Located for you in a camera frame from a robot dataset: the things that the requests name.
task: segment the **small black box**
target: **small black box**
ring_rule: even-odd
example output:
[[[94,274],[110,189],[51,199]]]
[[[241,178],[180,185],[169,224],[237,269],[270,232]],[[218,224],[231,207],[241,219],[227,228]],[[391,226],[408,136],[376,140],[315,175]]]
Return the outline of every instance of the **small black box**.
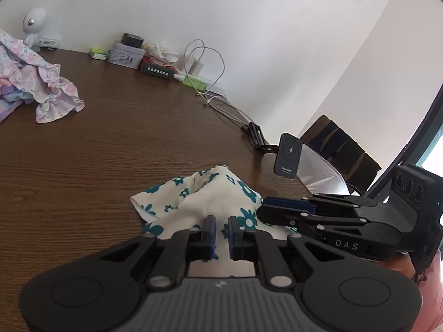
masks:
[[[173,70],[150,63],[148,56],[143,57],[139,66],[139,70],[142,73],[157,76],[162,79],[170,80],[172,79],[172,77],[174,77]]]
[[[140,48],[141,44],[143,43],[143,39],[140,36],[132,35],[132,33],[125,32],[125,34],[121,38],[121,42],[126,46]]]

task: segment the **camera lens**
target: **camera lens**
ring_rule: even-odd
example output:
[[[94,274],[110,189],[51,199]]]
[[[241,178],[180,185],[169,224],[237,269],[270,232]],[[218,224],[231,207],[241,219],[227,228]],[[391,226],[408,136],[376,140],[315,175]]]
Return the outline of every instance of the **camera lens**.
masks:
[[[399,187],[401,185],[401,173],[397,172],[395,175],[395,186]]]
[[[413,180],[411,177],[406,177],[405,184],[403,185],[403,192],[406,196],[409,196],[413,190]]]
[[[417,185],[416,191],[414,193],[414,198],[417,202],[420,202],[423,197],[423,186]]]

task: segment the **wooden table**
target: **wooden table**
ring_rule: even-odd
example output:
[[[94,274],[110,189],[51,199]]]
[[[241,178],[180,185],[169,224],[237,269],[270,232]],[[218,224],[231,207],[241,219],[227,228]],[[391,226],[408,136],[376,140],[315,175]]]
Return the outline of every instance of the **wooden table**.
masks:
[[[45,124],[20,106],[0,125],[0,331],[27,330],[18,295],[34,275],[140,233],[129,197],[147,187],[223,164],[262,196],[308,194],[191,88],[85,53],[42,56],[86,106]]]

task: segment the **person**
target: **person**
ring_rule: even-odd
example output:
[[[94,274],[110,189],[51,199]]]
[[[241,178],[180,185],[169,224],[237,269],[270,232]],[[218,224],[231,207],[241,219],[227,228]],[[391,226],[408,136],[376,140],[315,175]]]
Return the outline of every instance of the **person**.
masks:
[[[411,332],[443,332],[443,285],[440,278],[440,250],[420,276],[408,254],[397,254],[385,262],[374,262],[417,281],[423,304]]]

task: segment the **screw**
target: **screw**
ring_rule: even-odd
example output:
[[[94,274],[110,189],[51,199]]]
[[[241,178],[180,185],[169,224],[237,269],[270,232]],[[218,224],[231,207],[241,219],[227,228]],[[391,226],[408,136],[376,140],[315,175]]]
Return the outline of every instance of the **screw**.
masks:
[[[154,276],[149,280],[149,284],[153,287],[168,287],[171,280],[166,276]]]
[[[288,276],[274,276],[269,282],[275,287],[288,287],[292,283],[292,279]]]

